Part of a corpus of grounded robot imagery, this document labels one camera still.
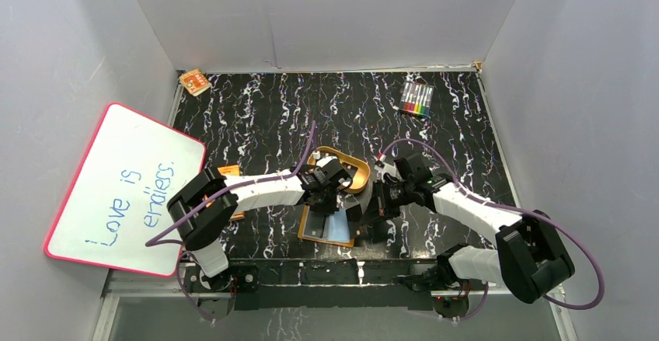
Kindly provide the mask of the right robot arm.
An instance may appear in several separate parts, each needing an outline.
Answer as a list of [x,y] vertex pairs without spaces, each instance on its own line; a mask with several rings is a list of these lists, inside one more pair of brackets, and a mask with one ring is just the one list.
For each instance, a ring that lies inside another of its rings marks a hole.
[[350,207],[351,234],[401,215],[402,207],[417,204],[450,217],[493,244],[478,249],[460,243],[444,251],[422,273],[397,277],[395,282],[413,291],[459,289],[466,281],[505,285],[520,301],[531,304],[563,281],[575,267],[557,230],[528,213],[501,210],[459,190],[444,173],[433,172],[420,154],[375,163],[368,204]]

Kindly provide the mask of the orange leather card holder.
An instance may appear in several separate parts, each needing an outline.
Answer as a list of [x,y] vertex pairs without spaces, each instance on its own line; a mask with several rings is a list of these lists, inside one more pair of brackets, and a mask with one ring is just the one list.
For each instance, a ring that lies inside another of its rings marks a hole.
[[350,238],[348,230],[347,216],[344,209],[339,209],[333,214],[326,216],[326,230],[325,239],[322,241],[311,240],[302,237],[302,226],[305,223],[306,214],[309,212],[309,207],[305,206],[302,211],[301,225],[298,230],[298,237],[303,240],[318,242],[329,245],[337,245],[352,248],[355,243],[355,238]]

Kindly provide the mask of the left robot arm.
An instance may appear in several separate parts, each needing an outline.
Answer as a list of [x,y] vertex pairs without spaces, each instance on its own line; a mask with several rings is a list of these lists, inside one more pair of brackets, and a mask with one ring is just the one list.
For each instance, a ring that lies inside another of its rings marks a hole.
[[335,157],[261,176],[229,176],[205,169],[168,201],[167,211],[183,247],[201,268],[204,284],[223,291],[232,282],[232,271],[220,235],[234,214],[297,205],[332,214],[338,210],[337,196],[352,181]]

